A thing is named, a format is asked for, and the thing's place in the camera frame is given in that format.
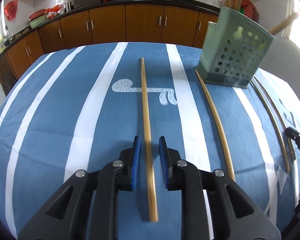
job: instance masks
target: table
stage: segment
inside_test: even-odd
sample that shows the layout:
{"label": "table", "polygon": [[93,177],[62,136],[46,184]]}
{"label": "table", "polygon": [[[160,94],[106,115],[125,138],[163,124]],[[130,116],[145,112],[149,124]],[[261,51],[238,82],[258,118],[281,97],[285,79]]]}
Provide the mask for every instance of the table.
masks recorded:
{"label": "table", "polygon": [[[99,170],[132,147],[135,135],[143,140],[144,57],[159,222],[149,222],[142,146],[139,188],[119,192],[118,234],[119,239],[180,239],[181,193],[164,188],[159,137],[164,135],[168,147],[199,169],[226,170],[194,72],[200,53],[172,44],[119,42],[41,56],[0,108],[0,219],[12,234],[17,236],[76,170]],[[300,101],[290,86],[261,69],[256,76],[287,125],[300,131]],[[298,200],[300,151],[294,163],[290,158],[287,174],[274,128],[253,88],[207,87],[225,130],[236,182],[282,230]]]}

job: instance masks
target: countertop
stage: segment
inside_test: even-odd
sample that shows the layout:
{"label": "countertop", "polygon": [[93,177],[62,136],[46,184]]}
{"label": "countertop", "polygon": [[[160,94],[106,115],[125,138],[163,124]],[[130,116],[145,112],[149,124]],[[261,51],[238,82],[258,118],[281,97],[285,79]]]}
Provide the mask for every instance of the countertop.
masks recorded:
{"label": "countertop", "polygon": [[118,5],[118,4],[137,4],[137,3],[171,5],[171,6],[177,6],[177,7],[187,8],[187,9],[193,9],[193,10],[197,10],[197,11],[203,11],[203,12],[215,14],[215,15],[219,15],[219,11],[220,11],[220,8],[218,8],[218,7],[215,7],[213,5],[206,4],[203,2],[199,2],[196,0],[110,0],[107,2],[101,2],[101,3],[96,3],[96,4],[91,4],[91,5],[83,6],[80,8],[76,8],[76,9],[68,11],[64,14],[58,15],[50,20],[44,21],[39,26],[29,30],[27,33],[23,34],[21,37],[17,38],[12,43],[10,43],[8,46],[6,46],[4,51],[0,53],[0,56],[2,54],[4,54],[9,48],[11,48],[14,44],[16,44],[18,41],[22,40],[25,36],[30,34],[31,32],[41,28],[42,26],[44,26],[46,24],[49,24],[55,20],[58,20],[62,17],[68,16],[68,15],[71,15],[74,13],[86,11],[89,9],[102,7],[102,6],[110,6],[110,5]]}

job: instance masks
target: silver screw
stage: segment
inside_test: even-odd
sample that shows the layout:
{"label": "silver screw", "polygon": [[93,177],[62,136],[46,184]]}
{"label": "silver screw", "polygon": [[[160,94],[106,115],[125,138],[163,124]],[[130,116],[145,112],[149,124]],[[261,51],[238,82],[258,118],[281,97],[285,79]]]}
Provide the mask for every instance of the silver screw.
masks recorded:
{"label": "silver screw", "polygon": [[214,174],[218,177],[223,177],[225,175],[225,172],[223,170],[215,170]]}
{"label": "silver screw", "polygon": [[116,161],[114,161],[114,162],[112,163],[112,165],[113,165],[114,167],[120,167],[120,166],[122,166],[122,164],[123,164],[123,162],[120,161],[120,160],[116,160]]}
{"label": "silver screw", "polygon": [[178,164],[178,166],[180,166],[180,167],[186,167],[188,163],[187,163],[186,161],[184,161],[184,160],[179,160],[179,161],[177,162],[177,164]]}
{"label": "silver screw", "polygon": [[75,175],[78,177],[78,178],[82,178],[86,175],[86,171],[84,170],[78,170],[75,172]]}

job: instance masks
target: white stripe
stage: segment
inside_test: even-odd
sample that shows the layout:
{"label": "white stripe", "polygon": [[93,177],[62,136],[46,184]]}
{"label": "white stripe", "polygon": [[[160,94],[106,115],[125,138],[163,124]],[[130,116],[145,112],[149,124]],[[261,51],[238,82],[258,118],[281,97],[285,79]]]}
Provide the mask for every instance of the white stripe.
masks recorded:
{"label": "white stripe", "polygon": [[[285,97],[282,96],[280,90],[277,88],[276,84],[272,81],[272,79],[267,75],[267,72],[265,72],[263,69],[260,69],[260,72],[264,75],[264,77],[267,79],[271,87],[273,88],[274,92],[278,95],[282,103],[284,104],[284,107],[287,109],[288,104],[285,101]],[[300,131],[300,127],[298,125],[298,120],[295,120],[296,129]],[[293,174],[294,174],[294,196],[295,196],[295,206],[298,205],[299,201],[299,171],[298,171],[298,162],[297,160],[293,161]]]}
{"label": "white stripe", "polygon": [[21,88],[23,87],[23,85],[26,83],[26,81],[29,79],[29,77],[43,64],[45,63],[52,55],[54,54],[54,52],[50,53],[49,55],[47,55],[44,60],[42,60],[33,70],[31,70],[23,80],[21,80],[21,82],[16,86],[16,88],[13,90],[13,92],[11,93],[10,97],[7,100],[7,103],[5,104],[1,114],[0,114],[0,127],[2,124],[3,119],[5,118],[13,100],[16,98],[16,96],[18,95],[19,91],[21,90]]}
{"label": "white stripe", "polygon": [[[211,172],[202,123],[186,71],[183,67],[177,46],[174,44],[166,44],[166,46],[178,102],[186,160],[195,165],[199,170]],[[207,209],[209,235],[210,239],[214,239],[210,205],[206,198],[206,193],[204,197]]]}
{"label": "white stripe", "polygon": [[270,213],[269,218],[270,220],[276,224],[277,222],[277,203],[278,203],[278,192],[277,192],[277,186],[276,186],[276,174],[274,170],[274,160],[272,158],[272,155],[270,153],[269,144],[265,135],[265,132],[263,131],[261,121],[257,115],[257,113],[254,111],[251,103],[247,99],[246,95],[242,91],[241,88],[233,88],[236,92],[238,98],[240,99],[244,109],[246,110],[248,116],[250,117],[250,120],[253,125],[253,129],[255,131],[259,147],[261,150],[262,158],[266,165],[266,175],[268,180],[268,187],[269,187],[269,199],[270,199]]}
{"label": "white stripe", "polygon": [[75,171],[79,169],[87,170],[88,168],[94,131],[103,101],[127,44],[127,42],[117,44],[86,98],[74,128],[64,181]]}
{"label": "white stripe", "polygon": [[44,98],[44,96],[47,94],[51,86],[54,84],[56,79],[60,76],[60,74],[64,71],[64,69],[69,65],[69,63],[73,60],[75,55],[77,55],[85,46],[78,47],[75,49],[70,55],[68,55],[61,65],[56,69],[56,71],[52,74],[52,76],[49,78],[49,80],[46,82],[46,84],[42,87],[42,89],[38,92],[36,95],[34,101],[32,102],[31,106],[27,110],[25,116],[22,119],[20,128],[17,132],[16,139],[13,143],[8,167],[7,167],[7,177],[6,177],[6,193],[5,193],[5,214],[6,214],[6,220],[8,227],[10,229],[11,234],[17,238],[16,233],[16,226],[14,223],[14,215],[13,215],[13,206],[12,206],[12,191],[13,191],[13,179],[14,179],[14,173],[19,157],[19,150],[21,148],[21,145],[23,143],[23,139],[26,135],[26,132],[28,130],[28,126],[32,120],[32,117],[34,116],[35,111],[37,110],[40,102]]}

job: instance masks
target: blue gripper pad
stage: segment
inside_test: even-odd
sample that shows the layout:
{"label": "blue gripper pad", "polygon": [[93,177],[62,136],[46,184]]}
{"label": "blue gripper pad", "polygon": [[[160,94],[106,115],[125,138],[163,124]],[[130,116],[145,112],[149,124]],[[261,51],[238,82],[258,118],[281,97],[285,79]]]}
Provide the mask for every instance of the blue gripper pad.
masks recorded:
{"label": "blue gripper pad", "polygon": [[139,161],[140,161],[140,152],[141,152],[141,142],[140,137],[135,136],[133,147],[131,154],[133,155],[133,162],[132,162],[132,168],[131,168],[131,188],[134,190],[137,185],[138,181],[138,167],[139,167]]}
{"label": "blue gripper pad", "polygon": [[162,177],[163,177],[163,183],[166,187],[166,189],[169,187],[169,171],[168,171],[168,163],[166,154],[167,152],[167,144],[166,140],[164,139],[164,136],[161,136],[159,138],[159,156],[160,156],[160,162],[161,162],[161,169],[162,169]]}

